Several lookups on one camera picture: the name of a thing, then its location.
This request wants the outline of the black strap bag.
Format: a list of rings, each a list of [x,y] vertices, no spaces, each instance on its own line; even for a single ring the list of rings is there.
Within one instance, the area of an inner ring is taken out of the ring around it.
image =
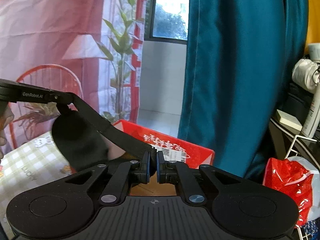
[[[74,93],[51,92],[50,98],[60,112],[52,124],[52,138],[76,171],[94,164],[119,162],[122,156],[108,142],[140,161],[144,153],[149,153],[150,170],[155,171],[157,150],[151,145],[114,127]]]

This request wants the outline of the printed room scene backdrop cloth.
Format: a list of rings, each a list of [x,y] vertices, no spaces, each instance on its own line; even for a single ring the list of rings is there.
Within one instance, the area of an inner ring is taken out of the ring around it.
[[[1,0],[1,78],[136,122],[146,0]]]

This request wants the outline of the red strawberry cardboard box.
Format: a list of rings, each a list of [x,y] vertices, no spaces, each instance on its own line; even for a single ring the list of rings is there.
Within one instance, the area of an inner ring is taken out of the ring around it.
[[[162,151],[166,161],[182,161],[190,168],[198,168],[201,164],[211,165],[213,163],[215,152],[211,149],[156,132],[126,120],[119,120],[113,125],[117,129]],[[132,187],[130,195],[148,197],[175,196],[176,190],[174,185],[157,183],[156,176],[153,175],[148,184]]]

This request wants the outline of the checkered bunny tablecloth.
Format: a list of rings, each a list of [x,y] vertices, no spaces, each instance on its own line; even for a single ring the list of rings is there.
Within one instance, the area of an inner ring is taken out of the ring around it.
[[[14,234],[6,209],[18,194],[71,174],[71,167],[53,142],[50,132],[7,153],[1,161],[1,225],[8,239]]]

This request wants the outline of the red plastic bag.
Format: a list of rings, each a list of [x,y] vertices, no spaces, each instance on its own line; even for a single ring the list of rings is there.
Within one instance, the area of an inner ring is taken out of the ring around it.
[[[316,168],[305,158],[292,156],[284,160],[270,158],[267,162],[263,185],[291,197],[298,206],[297,226],[308,221],[314,204],[312,180]]]

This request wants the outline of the black desk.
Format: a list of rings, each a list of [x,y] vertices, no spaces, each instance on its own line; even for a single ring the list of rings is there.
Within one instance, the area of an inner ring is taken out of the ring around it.
[[[300,131],[270,119],[269,130],[278,159],[300,156],[319,170],[319,141],[300,135]]]

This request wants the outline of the small white box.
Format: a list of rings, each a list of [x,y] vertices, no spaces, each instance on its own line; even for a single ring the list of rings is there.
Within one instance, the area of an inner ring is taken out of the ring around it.
[[[292,116],[281,110],[276,111],[276,116],[277,116],[277,120],[283,125],[289,126],[298,131],[301,131],[303,128],[303,126],[295,116]]]

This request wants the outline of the black suitcase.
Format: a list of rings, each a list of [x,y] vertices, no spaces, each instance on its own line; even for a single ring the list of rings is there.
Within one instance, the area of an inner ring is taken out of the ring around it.
[[[304,123],[313,100],[313,94],[291,82],[285,88],[283,99],[282,110],[295,116],[301,124]]]

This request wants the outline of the dark framed window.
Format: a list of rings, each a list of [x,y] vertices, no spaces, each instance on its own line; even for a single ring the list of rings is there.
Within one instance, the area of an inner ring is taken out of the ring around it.
[[[146,0],[146,41],[186,44],[189,0]]]

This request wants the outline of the white spray bottle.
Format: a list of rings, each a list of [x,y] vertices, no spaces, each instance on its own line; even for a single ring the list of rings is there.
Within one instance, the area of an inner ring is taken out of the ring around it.
[[[313,138],[317,127],[319,125],[319,104],[320,104],[320,90],[319,83],[317,83],[316,91],[310,106],[310,110],[306,117],[304,126],[302,128],[302,135],[308,138]]]

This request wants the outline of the teal curtain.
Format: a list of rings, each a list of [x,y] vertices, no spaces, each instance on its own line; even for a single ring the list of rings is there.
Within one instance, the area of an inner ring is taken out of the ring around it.
[[[292,67],[302,57],[308,0],[189,0],[182,140],[247,177]]]

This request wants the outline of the white paper roll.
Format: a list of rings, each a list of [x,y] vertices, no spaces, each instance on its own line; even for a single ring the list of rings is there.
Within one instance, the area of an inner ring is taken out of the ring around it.
[[[308,44],[310,60],[316,63],[320,63],[320,43]]]

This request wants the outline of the yellow curtain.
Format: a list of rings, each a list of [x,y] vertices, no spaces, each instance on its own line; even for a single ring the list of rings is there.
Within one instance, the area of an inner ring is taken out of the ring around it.
[[[309,53],[308,44],[320,42],[320,0],[309,0],[308,30],[304,54]]]

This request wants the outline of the white drawstring bag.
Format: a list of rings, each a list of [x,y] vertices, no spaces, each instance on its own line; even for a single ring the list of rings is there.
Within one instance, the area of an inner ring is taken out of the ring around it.
[[[310,59],[300,59],[292,71],[292,80],[306,91],[315,94],[319,84],[319,64]]]

